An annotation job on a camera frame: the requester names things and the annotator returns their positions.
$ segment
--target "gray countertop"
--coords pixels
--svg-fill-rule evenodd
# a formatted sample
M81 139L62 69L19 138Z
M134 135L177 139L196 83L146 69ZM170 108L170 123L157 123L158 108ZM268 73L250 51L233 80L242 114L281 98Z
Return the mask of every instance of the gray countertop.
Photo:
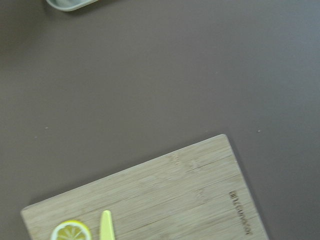
M20 210L224 133L272 240L320 235L320 2L0 8L0 236Z

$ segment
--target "wooden cutting board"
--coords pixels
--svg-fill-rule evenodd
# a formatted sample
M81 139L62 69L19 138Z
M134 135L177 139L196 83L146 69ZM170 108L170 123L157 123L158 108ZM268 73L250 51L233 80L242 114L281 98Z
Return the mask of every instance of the wooden cutting board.
M157 157L21 211L33 240L63 221L99 239L110 210L117 240L267 240L225 135Z

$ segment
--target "lemon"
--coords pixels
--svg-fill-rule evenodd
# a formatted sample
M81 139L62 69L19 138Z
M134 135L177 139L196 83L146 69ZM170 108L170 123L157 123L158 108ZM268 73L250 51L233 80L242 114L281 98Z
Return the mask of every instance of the lemon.
M60 223L52 232L51 240L91 240L89 228L77 220Z

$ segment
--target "yellow-green knife blade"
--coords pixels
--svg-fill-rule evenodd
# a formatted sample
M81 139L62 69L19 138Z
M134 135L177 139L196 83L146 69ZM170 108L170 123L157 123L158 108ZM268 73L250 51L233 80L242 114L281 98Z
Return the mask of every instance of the yellow-green knife blade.
M102 212L100 221L100 240L115 240L114 226L112 224L111 212Z

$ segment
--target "white dish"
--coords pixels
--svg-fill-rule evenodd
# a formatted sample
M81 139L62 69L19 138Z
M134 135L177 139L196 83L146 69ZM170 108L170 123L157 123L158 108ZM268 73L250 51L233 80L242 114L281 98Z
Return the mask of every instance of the white dish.
M46 0L55 9L70 12L82 8L88 4L92 4L98 0Z

